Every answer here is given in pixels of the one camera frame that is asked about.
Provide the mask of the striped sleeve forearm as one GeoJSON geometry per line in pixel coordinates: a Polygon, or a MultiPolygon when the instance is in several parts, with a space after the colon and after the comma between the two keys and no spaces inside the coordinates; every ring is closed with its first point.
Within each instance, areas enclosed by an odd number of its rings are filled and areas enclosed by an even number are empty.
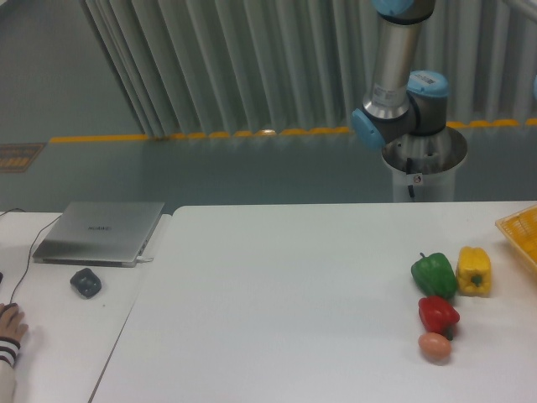
{"type": "Polygon", "coordinates": [[[1,402],[13,402],[16,385],[14,366],[19,349],[19,342],[1,337],[1,402]]]}

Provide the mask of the person hand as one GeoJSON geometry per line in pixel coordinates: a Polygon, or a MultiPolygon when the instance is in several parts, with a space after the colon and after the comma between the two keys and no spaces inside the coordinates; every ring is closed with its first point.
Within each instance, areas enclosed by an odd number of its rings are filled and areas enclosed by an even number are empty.
{"type": "Polygon", "coordinates": [[[24,312],[18,304],[1,305],[1,337],[21,343],[29,325],[24,322],[24,312]]]}

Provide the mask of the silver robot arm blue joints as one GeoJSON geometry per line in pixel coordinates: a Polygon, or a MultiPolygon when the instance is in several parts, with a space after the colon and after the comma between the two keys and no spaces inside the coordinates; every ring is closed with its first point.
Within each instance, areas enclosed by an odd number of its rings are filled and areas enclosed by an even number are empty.
{"type": "Polygon", "coordinates": [[[375,1],[371,82],[352,128],[372,149],[406,135],[536,114],[534,1],[375,1]]]}

